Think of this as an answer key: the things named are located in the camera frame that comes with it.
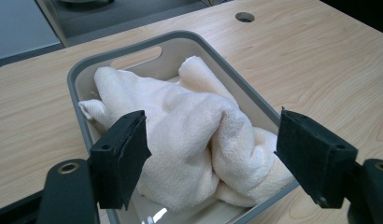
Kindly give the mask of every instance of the plastic tray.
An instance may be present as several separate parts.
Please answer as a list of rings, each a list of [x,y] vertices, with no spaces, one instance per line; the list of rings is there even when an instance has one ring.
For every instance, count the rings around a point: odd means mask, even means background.
[[[127,69],[141,77],[169,80],[177,76],[180,65],[193,55],[204,60],[234,96],[254,126],[277,133],[278,113],[201,36],[176,31],[89,57],[71,69],[68,86],[86,147],[91,148],[101,135],[94,124],[84,118],[78,108],[78,102],[99,99],[93,81],[98,67],[113,66],[117,69]],[[252,208],[210,200],[180,213],[167,212],[162,205],[152,203],[135,192],[128,211],[108,210],[108,215],[112,223],[246,223],[297,186],[298,183],[293,181],[265,203]]]

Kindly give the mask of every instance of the wooden table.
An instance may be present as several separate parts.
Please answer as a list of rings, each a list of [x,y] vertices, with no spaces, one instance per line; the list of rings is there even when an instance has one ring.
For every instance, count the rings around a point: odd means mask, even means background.
[[[237,12],[255,21],[240,22]],[[174,30],[201,35],[276,110],[308,115],[383,159],[383,34],[314,0],[238,0],[0,68],[0,208],[87,150],[66,84],[78,61]],[[346,223],[294,190],[252,223]]]

